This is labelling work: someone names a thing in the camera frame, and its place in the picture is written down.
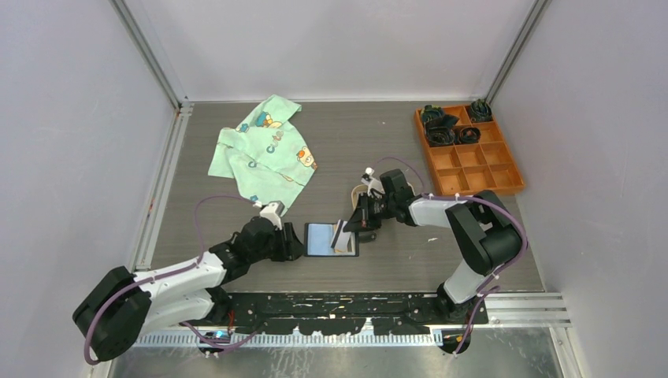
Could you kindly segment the white striped credit card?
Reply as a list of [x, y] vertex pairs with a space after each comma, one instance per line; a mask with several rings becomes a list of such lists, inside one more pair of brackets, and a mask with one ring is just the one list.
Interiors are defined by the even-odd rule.
[[338, 220], [334, 227], [330, 247], [335, 253], [348, 252], [351, 233], [344, 230], [346, 225], [347, 222], [345, 220]]

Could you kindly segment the orange striped credit card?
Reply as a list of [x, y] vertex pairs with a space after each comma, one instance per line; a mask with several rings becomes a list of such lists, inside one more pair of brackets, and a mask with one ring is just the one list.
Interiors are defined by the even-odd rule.
[[350, 232], [341, 232], [332, 239], [332, 248], [338, 255], [355, 255], [354, 235]]

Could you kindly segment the black leather card holder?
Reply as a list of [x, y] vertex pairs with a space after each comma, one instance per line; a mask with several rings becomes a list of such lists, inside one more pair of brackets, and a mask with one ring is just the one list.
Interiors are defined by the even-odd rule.
[[376, 240], [375, 232], [355, 232], [355, 255], [338, 255], [330, 247], [332, 234], [336, 223], [306, 223], [305, 224], [305, 246], [308, 257], [334, 258], [334, 257], [357, 257], [360, 254], [362, 243], [371, 243]]

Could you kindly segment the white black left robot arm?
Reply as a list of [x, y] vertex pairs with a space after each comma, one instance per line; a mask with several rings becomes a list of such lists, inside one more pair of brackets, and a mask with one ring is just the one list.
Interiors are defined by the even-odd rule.
[[86, 363], [121, 356], [142, 335], [174, 324], [225, 322], [230, 305], [223, 285], [263, 260], [295, 261], [306, 252], [292, 223], [253, 217], [232, 237], [192, 258], [150, 272], [118, 266], [78, 305], [72, 320], [84, 336]]

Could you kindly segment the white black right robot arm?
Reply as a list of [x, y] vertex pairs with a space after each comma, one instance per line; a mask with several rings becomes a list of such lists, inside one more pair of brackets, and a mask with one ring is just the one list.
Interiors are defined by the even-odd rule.
[[472, 299], [482, 297], [484, 288], [528, 248], [524, 228], [493, 191], [452, 197], [417, 194], [399, 169], [379, 177], [373, 174], [367, 168], [362, 175], [366, 190], [358, 194], [354, 212], [341, 230], [372, 233], [390, 219], [411, 227], [450, 229], [462, 262], [436, 292], [438, 315], [447, 323], [459, 322]]

